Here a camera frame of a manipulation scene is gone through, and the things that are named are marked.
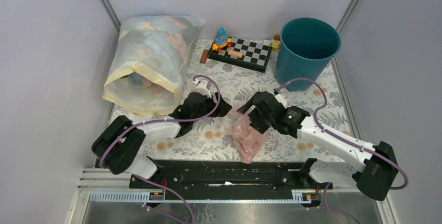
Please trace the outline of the pink trash bag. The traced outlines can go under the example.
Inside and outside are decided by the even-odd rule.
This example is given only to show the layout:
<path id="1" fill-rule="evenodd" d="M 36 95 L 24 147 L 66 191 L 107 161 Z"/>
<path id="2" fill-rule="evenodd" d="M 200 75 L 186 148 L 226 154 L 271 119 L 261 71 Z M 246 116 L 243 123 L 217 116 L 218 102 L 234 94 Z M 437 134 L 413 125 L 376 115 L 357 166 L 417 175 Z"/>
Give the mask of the pink trash bag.
<path id="1" fill-rule="evenodd" d="M 237 110 L 240 104 L 234 104 L 228 115 L 232 116 L 234 123 L 232 125 L 231 135 L 233 144 L 237 149 L 242 163 L 250 164 L 264 145 L 267 135 L 260 133 L 250 126 L 251 120 L 247 114 L 240 114 Z"/>

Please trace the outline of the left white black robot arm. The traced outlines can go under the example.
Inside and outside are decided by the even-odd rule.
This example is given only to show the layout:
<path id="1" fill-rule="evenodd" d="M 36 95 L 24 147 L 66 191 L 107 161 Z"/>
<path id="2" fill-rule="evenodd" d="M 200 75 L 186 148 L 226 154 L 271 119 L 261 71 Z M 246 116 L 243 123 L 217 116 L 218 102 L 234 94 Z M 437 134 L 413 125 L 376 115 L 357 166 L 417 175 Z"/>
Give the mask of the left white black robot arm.
<path id="1" fill-rule="evenodd" d="M 196 121 L 225 117 L 231 109 L 219 93 L 208 96 L 191 92 L 164 118 L 134 124 L 127 116 L 118 116 L 94 141 L 91 151 L 99 158 L 99 166 L 108 168 L 112 174 L 136 175 L 146 186 L 155 188 L 160 185 L 162 175 L 153 159 L 138 153 L 143 142 L 184 136 Z"/>

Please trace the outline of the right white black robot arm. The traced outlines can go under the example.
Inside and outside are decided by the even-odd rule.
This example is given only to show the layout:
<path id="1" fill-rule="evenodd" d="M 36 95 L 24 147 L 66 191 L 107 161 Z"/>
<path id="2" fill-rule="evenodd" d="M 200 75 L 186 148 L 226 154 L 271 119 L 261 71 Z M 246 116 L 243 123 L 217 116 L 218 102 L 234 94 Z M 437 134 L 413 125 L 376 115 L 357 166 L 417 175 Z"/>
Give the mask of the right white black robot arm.
<path id="1" fill-rule="evenodd" d="M 322 147 L 343 161 L 329 163 L 307 159 L 299 170 L 300 184 L 311 189 L 318 183 L 358 189 L 365 196 L 383 201 L 398 174 L 391 145 L 351 139 L 297 106 L 287 106 L 281 94 L 255 93 L 238 110 L 247 114 L 250 126 L 260 133 L 273 128 L 283 135 Z"/>

